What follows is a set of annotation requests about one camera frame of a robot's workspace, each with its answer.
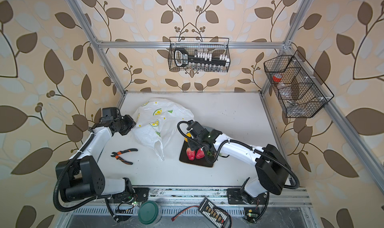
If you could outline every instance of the orange and black pliers handle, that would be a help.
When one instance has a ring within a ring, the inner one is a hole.
[[[118,151],[118,152],[113,152],[111,157],[114,157],[116,158],[117,160],[120,160],[122,163],[125,163],[127,165],[132,165],[133,163],[130,162],[130,161],[127,161],[127,160],[124,160],[123,158],[121,158],[119,155],[121,154],[124,154],[124,153],[127,153],[127,152],[131,152],[131,151],[138,151],[136,148],[132,148],[132,149],[127,149],[127,150],[121,150],[121,151]]]

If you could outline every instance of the strawberry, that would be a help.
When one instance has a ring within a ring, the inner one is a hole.
[[[190,148],[187,148],[187,156],[188,156],[188,159],[194,160],[195,159],[195,151],[191,151]]]
[[[196,159],[200,159],[200,158],[203,158],[203,157],[204,157],[204,151],[200,148],[200,149],[197,151]]]

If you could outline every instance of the white tabletop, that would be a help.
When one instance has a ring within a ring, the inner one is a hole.
[[[132,115],[151,98],[166,98],[188,108],[201,125],[220,130],[247,144],[276,146],[274,136],[258,93],[128,93],[121,108]],[[179,161],[184,138],[178,132],[164,147],[164,161],[154,150],[138,144],[132,134],[115,133],[106,144],[98,165],[107,178],[128,177],[132,185],[165,186],[241,186],[248,177],[257,175],[254,166],[236,158],[218,158],[212,168]],[[137,148],[138,152],[121,155],[133,162],[126,165],[112,152]]]

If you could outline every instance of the wire basket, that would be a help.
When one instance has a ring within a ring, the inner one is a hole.
[[[334,94],[319,74],[309,75],[299,61],[297,51],[293,56],[281,55],[264,62],[264,70],[287,118],[311,118]],[[331,95],[324,94],[314,80],[324,84]]]
[[[170,37],[168,64],[171,72],[193,70],[228,72],[229,38]]]

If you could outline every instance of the lemon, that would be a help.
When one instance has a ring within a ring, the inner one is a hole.
[[[153,115],[160,115],[161,114],[161,108],[160,109],[157,109],[154,113],[153,113]]]
[[[159,125],[159,120],[156,120],[154,123],[150,123],[151,126],[158,126]]]
[[[189,132],[187,133],[187,136],[192,137],[192,135],[191,135]],[[184,140],[185,140],[186,142],[188,142],[188,139],[187,139],[187,138],[184,138]]]

